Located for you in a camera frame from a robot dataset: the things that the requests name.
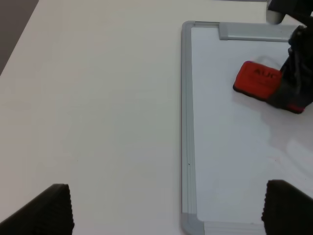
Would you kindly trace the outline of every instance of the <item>white table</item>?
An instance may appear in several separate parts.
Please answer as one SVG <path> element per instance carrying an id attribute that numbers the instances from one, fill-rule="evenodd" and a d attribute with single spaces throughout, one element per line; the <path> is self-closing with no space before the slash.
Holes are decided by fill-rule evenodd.
<path id="1" fill-rule="evenodd" d="M 68 183 L 75 235 L 183 233 L 187 20 L 262 23 L 265 3 L 40 0 L 0 78 L 0 220 Z"/>

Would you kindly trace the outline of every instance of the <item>white surface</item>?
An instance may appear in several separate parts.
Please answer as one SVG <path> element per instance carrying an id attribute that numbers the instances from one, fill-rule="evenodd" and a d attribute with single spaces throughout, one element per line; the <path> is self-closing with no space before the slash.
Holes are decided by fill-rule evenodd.
<path id="1" fill-rule="evenodd" d="M 198 218 L 262 223 L 268 180 L 313 196 L 313 107 L 295 115 L 233 91 L 244 61 L 280 68 L 287 43 L 220 41 L 192 29 Z"/>
<path id="2" fill-rule="evenodd" d="M 74 235 L 179 235 L 183 22 L 265 3 L 40 0 L 0 77 L 0 220 L 69 183 Z"/>

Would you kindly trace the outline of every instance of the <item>whiteboard frame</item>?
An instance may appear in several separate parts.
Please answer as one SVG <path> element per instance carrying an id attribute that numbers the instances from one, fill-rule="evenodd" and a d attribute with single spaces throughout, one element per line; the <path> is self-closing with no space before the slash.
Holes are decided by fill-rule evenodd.
<path id="1" fill-rule="evenodd" d="M 218 23 L 187 21 L 181 32 L 181 225 L 190 235 L 204 235 L 207 221 L 197 217 L 195 143 L 193 117 L 191 30 L 194 27 L 217 27 L 220 40 L 287 42 L 296 25 L 252 23 Z M 226 223 L 212 222 L 229 231 Z M 251 234 L 251 229 L 238 228 L 240 234 Z"/>

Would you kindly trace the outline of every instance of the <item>gray plastic corner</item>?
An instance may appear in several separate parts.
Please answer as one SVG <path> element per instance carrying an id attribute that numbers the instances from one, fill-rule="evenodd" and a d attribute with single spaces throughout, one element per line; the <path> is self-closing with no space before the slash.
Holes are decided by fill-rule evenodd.
<path id="1" fill-rule="evenodd" d="M 220 23 L 219 34 L 221 40 L 288 42 L 296 27 L 265 23 Z"/>
<path id="2" fill-rule="evenodd" d="M 204 235 L 204 222 L 198 220 L 196 214 L 181 214 L 181 226 L 189 235 Z"/>
<path id="3" fill-rule="evenodd" d="M 196 24 L 196 22 L 195 21 L 186 21 L 186 22 L 184 22 L 183 24 L 182 24 L 182 33 L 184 33 L 186 30 L 187 30 L 187 27 L 194 27 L 195 26 L 195 24 Z"/>

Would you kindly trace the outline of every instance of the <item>red eraser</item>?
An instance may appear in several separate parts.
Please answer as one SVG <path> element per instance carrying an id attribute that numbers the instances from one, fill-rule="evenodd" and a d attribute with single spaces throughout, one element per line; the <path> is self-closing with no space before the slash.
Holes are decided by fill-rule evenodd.
<path id="1" fill-rule="evenodd" d="M 279 88 L 281 78 L 282 73 L 279 70 L 246 61 L 236 77 L 233 89 L 266 101 Z"/>

